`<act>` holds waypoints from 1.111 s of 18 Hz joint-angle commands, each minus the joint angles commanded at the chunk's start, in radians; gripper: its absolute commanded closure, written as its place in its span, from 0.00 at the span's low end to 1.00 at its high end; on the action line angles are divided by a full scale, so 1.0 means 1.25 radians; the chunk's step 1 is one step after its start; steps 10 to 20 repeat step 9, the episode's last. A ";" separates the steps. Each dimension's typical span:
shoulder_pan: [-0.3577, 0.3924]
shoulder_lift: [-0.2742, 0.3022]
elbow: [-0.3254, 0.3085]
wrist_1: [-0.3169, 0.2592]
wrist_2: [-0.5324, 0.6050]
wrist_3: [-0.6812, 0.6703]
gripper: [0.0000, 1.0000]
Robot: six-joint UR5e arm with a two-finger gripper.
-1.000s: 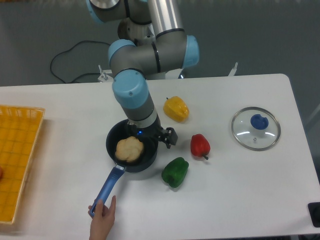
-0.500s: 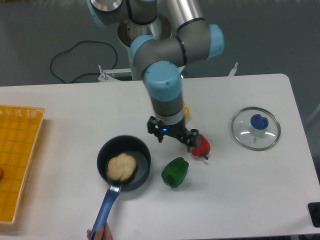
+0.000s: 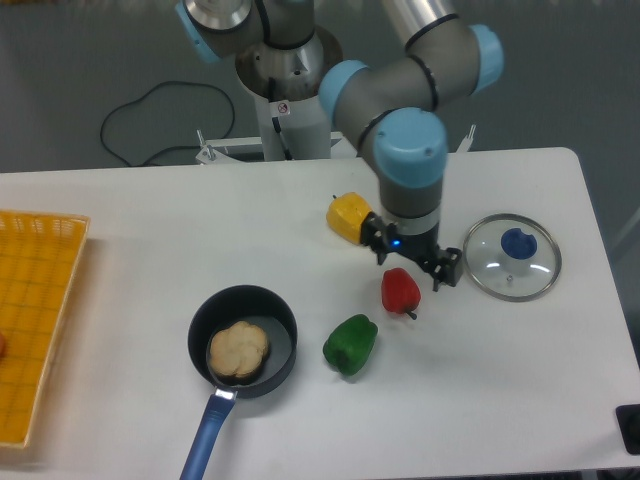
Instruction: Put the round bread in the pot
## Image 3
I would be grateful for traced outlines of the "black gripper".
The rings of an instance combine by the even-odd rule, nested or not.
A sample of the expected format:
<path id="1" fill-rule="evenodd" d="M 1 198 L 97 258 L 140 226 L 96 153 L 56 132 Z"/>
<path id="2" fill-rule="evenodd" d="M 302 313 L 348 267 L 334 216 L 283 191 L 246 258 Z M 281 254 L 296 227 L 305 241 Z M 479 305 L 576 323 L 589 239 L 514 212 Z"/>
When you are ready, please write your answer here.
<path id="1" fill-rule="evenodd" d="M 398 223 L 387 223 L 381 216 L 370 213 L 362 225 L 361 245 L 375 253 L 382 265 L 389 254 L 400 255 L 415 263 L 433 279 L 433 291 L 442 285 L 455 287 L 463 274 L 462 251 L 438 244 L 439 224 L 422 233 L 402 233 Z"/>

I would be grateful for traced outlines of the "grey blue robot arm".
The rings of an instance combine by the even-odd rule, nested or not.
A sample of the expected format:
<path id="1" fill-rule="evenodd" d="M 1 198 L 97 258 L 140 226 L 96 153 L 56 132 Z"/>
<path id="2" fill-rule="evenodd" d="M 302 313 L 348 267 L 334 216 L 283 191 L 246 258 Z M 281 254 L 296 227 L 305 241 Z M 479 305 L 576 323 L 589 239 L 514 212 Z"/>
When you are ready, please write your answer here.
<path id="1" fill-rule="evenodd" d="M 176 13 L 208 62 L 235 60 L 253 97 L 266 160 L 324 159 L 340 132 L 376 174 L 382 213 L 355 240 L 379 260 L 416 263 L 435 285 L 455 286 L 462 254 L 438 243 L 448 144 L 437 110 L 495 83 L 499 38 L 467 25 L 448 1 L 388 1 L 403 56 L 373 69 L 342 55 L 310 1 L 180 1 Z"/>

